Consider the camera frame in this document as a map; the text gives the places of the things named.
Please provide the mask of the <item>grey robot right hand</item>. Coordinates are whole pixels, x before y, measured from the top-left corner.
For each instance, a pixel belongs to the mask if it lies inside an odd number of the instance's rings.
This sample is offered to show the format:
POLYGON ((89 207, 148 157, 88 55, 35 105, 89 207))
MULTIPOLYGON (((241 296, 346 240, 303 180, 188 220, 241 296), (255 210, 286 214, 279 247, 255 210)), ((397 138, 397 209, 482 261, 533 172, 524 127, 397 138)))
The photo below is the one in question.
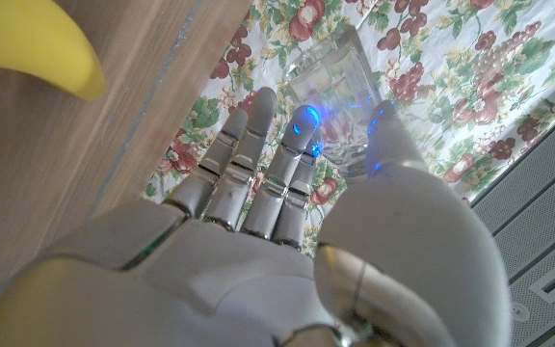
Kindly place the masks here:
POLYGON ((321 112, 299 108, 250 209, 275 93, 234 113, 162 203, 75 229, 0 286, 0 346, 507 346, 502 256, 397 116, 366 119, 366 178, 301 252, 321 112))

